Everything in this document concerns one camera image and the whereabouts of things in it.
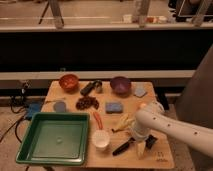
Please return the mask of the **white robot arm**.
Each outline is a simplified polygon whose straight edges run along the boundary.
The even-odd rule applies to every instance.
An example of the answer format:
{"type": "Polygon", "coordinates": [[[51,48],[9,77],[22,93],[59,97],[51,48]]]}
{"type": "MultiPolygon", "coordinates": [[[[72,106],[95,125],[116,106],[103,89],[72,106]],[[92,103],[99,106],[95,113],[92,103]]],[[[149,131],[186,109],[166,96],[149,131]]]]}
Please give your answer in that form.
{"type": "Polygon", "coordinates": [[[152,101],[134,114],[131,134],[136,141],[148,138],[150,130],[172,136],[197,151],[213,158],[213,129],[174,120],[164,116],[161,103],[152,101]]]}

